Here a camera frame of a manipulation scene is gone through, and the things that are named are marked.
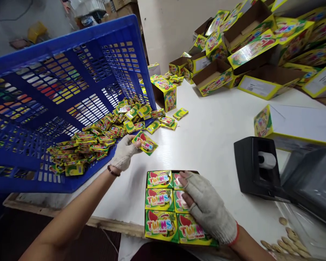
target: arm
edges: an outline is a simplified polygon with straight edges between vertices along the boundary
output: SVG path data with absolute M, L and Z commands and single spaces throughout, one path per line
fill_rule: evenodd
M 138 142 L 134 145 L 134 136 L 125 136 L 117 145 L 110 169 L 120 174 L 130 164 L 133 154 L 140 152 Z M 80 195 L 64 208 L 38 235 L 20 261 L 63 260 L 70 244 L 77 238 L 95 208 L 108 191 L 114 180 L 108 170 L 101 173 Z
M 228 245 L 245 261 L 275 261 L 228 212 L 211 183 L 186 171 L 178 178 L 187 193 L 182 194 L 196 221 L 217 239 Z

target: bracelet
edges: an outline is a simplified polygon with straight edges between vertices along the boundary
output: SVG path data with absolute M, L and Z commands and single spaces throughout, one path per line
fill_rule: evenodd
M 114 176 L 116 176 L 116 177 L 121 176 L 121 174 L 118 174 L 118 173 L 113 172 L 113 171 L 110 169 L 110 165 L 108 165 L 108 171 L 109 171 L 112 175 L 114 175 Z

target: white label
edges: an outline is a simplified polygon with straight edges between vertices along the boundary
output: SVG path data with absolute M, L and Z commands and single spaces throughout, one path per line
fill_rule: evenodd
M 313 144 L 307 141 L 295 139 L 295 138 L 286 138 L 281 136 L 275 136 L 271 138 L 274 140 L 275 148 L 283 149 L 288 151 L 294 151 L 299 149 L 305 149 L 308 151 L 317 150 L 323 148 L 322 145 Z
M 326 86 L 326 69 L 322 70 L 317 76 L 305 85 L 305 89 L 312 94 L 316 94 Z
M 201 71 L 205 67 L 207 67 L 210 64 L 210 60 L 207 57 L 204 57 L 202 59 L 199 59 L 196 61 L 196 72 Z
M 244 76 L 241 85 L 239 85 L 239 88 L 251 91 L 263 97 L 267 97 L 274 90 L 275 87 L 275 84 L 264 83 L 259 80 L 249 78 L 247 76 Z

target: left hand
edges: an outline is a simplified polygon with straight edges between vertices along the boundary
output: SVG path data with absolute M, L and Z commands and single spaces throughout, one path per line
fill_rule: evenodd
M 140 153 L 141 142 L 137 141 L 135 146 L 132 144 L 132 139 L 135 135 L 127 134 L 122 138 L 122 140 L 117 144 L 115 155 L 113 156 L 110 165 L 118 168 L 121 171 L 125 171 L 129 168 L 130 159 L 134 154 Z

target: blue plastic crate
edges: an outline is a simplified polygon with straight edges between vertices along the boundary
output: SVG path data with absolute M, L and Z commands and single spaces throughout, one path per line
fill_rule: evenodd
M 115 149 L 76 177 L 50 172 L 46 149 L 135 94 L 156 110 L 135 15 L 0 57 L 0 193 L 78 189 Z

